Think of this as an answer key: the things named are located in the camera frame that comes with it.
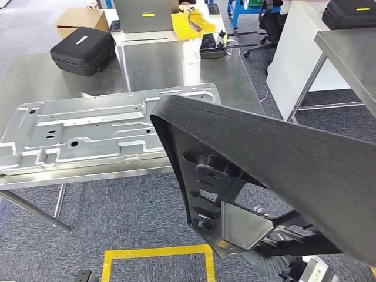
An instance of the yellow tape square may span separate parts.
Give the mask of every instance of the yellow tape square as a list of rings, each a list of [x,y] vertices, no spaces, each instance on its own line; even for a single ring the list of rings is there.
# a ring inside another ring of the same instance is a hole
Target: yellow tape square
[[[179,256],[183,254],[205,254],[205,267],[208,282],[215,282],[213,251],[208,244],[177,246],[139,250],[107,250],[105,251],[101,282],[109,282],[111,263],[115,259],[141,259],[144,257]]]

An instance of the gray carpet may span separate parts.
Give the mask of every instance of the gray carpet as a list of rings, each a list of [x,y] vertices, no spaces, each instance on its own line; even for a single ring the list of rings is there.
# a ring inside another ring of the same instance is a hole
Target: gray carpet
[[[220,0],[227,28],[226,1]],[[54,22],[68,6],[84,6],[84,0],[12,0],[0,14],[0,79],[13,59],[29,53],[46,53],[60,39]],[[239,31],[254,30],[257,16],[241,16]],[[261,36],[237,38],[239,43],[258,42]],[[268,90],[264,69],[273,51],[253,52],[243,59],[257,95]],[[356,99],[341,92],[344,99]],[[335,95],[310,93],[306,103],[326,102]],[[268,116],[280,118],[272,95],[263,102]],[[299,113],[298,120],[331,132],[376,141],[375,124],[366,109],[337,109]],[[58,186],[22,189],[16,193],[51,214]],[[237,202],[263,206],[273,216],[289,207],[267,190],[246,187]],[[184,206],[173,174],[132,177],[69,184],[61,219],[72,227],[63,233],[5,200],[0,203],[0,281],[72,281],[82,268],[100,276],[103,252],[117,249],[181,246],[204,243],[186,226]],[[376,281],[367,266],[345,255],[324,257],[342,281]],[[214,257],[215,276],[223,281],[280,281],[258,275],[237,257]],[[203,255],[115,260],[111,282],[117,281],[205,281]]]

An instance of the black hard case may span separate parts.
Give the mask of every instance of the black hard case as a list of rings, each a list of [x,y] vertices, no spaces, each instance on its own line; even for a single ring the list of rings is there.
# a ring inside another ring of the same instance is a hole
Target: black hard case
[[[104,71],[116,57],[111,33],[93,28],[78,28],[50,54],[60,69],[84,76]]]
[[[376,26],[376,2],[331,0],[322,14],[322,21],[330,29]]]

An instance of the blue shelf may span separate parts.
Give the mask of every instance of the blue shelf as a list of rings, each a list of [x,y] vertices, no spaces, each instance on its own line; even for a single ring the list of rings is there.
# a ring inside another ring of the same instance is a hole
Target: blue shelf
[[[273,8],[272,13],[279,13],[279,7]],[[260,11],[259,6],[250,6],[248,9],[245,9],[244,4],[241,4],[240,0],[228,0],[227,13],[233,14],[232,27],[233,29],[238,28],[238,18],[239,15],[249,15],[249,14],[258,14]]]

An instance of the laptop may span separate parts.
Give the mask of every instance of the laptop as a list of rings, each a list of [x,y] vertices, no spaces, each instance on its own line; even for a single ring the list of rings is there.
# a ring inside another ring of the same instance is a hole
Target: laptop
[[[113,0],[124,33],[171,31],[178,0]]]

